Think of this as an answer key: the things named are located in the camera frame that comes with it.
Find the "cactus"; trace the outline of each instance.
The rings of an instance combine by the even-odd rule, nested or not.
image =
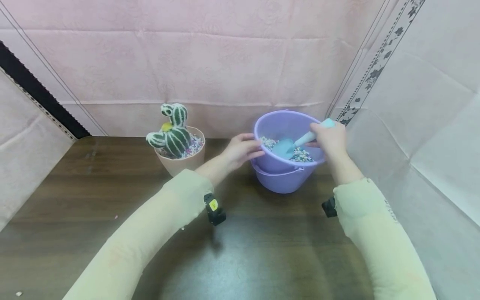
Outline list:
[[[180,103],[162,104],[162,115],[170,118],[173,127],[185,127],[187,120],[187,108]]]
[[[180,158],[191,142],[185,128],[187,109],[180,103],[163,104],[162,114],[169,117],[170,122],[164,123],[159,132],[149,133],[146,140],[153,148],[165,149],[168,154]]]

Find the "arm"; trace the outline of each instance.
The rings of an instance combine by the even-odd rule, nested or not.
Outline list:
[[[130,299],[153,256],[204,210],[204,195],[246,160],[264,154],[251,138],[233,138],[221,155],[167,182],[107,240],[63,299]]]
[[[360,250],[377,300],[433,300],[420,258],[377,186],[364,178],[346,152],[345,127],[312,125],[336,184],[338,219]]]

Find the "pink flower pot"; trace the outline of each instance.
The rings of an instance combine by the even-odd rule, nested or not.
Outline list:
[[[176,176],[178,173],[182,172],[185,169],[195,171],[199,166],[204,164],[205,160],[205,136],[204,133],[195,127],[186,126],[187,130],[191,134],[195,134],[204,142],[200,151],[195,153],[192,156],[187,158],[171,159],[168,157],[161,156],[160,153],[155,149],[155,153],[158,156],[158,159],[162,162],[163,166],[170,173],[171,176]]]

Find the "person's left hand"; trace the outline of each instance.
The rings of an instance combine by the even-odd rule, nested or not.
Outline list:
[[[228,162],[229,171],[240,168],[247,160],[265,155],[261,144],[262,141],[254,140],[253,133],[241,133],[234,137],[221,154]]]

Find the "patterned border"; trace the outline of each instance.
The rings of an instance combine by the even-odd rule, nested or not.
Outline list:
[[[70,139],[90,133],[56,100],[21,61],[0,41],[0,69]]]
[[[24,88],[22,88],[10,75],[8,75],[4,69],[0,67],[0,70],[18,87],[19,90],[21,90],[25,94],[25,96],[27,96],[73,142],[76,142],[78,140],[65,126],[63,126],[63,124],[61,124],[55,117],[53,117],[38,101],[36,101],[27,91],[24,90]]]
[[[367,71],[363,75],[360,83],[355,88],[355,91],[350,96],[348,102],[336,118],[337,121],[344,125],[348,125],[352,121],[355,114],[361,108],[363,102],[377,82],[377,79],[382,74],[385,65],[390,60],[393,52],[400,43],[405,32],[415,19],[425,0],[407,0],[403,4],[398,16],[395,19],[393,26],[390,28],[387,37],[383,41],[380,49],[377,51],[372,62],[368,66]]]

